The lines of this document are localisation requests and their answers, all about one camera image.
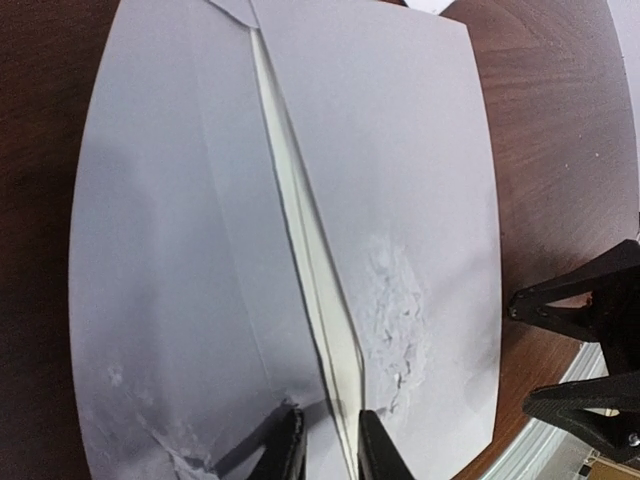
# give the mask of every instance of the black clamp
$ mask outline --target black clamp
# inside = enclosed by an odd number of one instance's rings
[[[551,304],[591,294],[577,308]],[[640,245],[625,240],[567,275],[515,294],[509,316],[599,342],[608,377],[534,390],[526,414],[572,433],[617,462],[640,455]],[[619,412],[604,416],[600,410]]]
[[[247,480],[304,480],[307,455],[304,413],[292,408],[265,442],[265,452]],[[360,480],[414,480],[375,412],[359,417]]]

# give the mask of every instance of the paper sheet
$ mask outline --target paper sheet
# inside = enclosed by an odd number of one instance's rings
[[[451,478],[491,440],[500,348],[495,180],[466,28],[379,2],[253,3],[367,408],[416,478]]]
[[[204,1],[119,8],[82,145],[70,309],[94,480],[244,480],[282,402],[307,410],[309,477],[347,478],[249,33]]]
[[[124,0],[100,67],[70,252],[92,475],[244,479],[298,403],[308,478],[348,478],[260,107],[257,23],[358,327],[367,406],[417,478],[450,478],[490,440],[500,328],[466,31],[359,0],[218,5]]]

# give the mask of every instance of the brown wooden surface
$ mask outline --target brown wooden surface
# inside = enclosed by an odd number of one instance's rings
[[[458,0],[491,129],[503,293],[565,273],[634,237],[635,135],[622,55],[605,0]],[[476,479],[520,432],[534,387],[557,382],[576,342],[503,326],[493,444],[457,479]]]
[[[87,105],[116,1],[0,3],[0,479],[86,480],[67,246]]]
[[[70,370],[68,229],[82,127],[116,3],[0,5],[3,480],[89,478]],[[631,113],[605,1],[459,0],[447,15],[469,25],[477,51],[505,292],[635,235]],[[496,441],[459,478],[490,465],[522,427],[527,391],[556,381],[576,348],[505,326]]]

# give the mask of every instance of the metal screw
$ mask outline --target metal screw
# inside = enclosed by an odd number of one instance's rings
[[[629,446],[630,447],[637,447],[638,445],[640,445],[640,437],[638,436],[638,434],[636,432],[630,433],[629,434]]]

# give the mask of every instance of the wood grain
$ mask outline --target wood grain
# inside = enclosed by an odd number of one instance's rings
[[[635,134],[605,0],[458,0],[493,146],[503,295],[566,273],[638,230]],[[577,342],[506,321],[494,442],[456,478],[476,479],[520,432],[521,404],[556,383]]]
[[[0,478],[88,479],[71,379],[67,249],[92,84],[117,1],[0,6]],[[496,160],[505,298],[637,230],[637,170],[621,55],[604,0],[458,0]],[[577,345],[505,325],[496,441]]]
[[[89,478],[73,395],[73,184],[115,1],[0,6],[0,478]]]

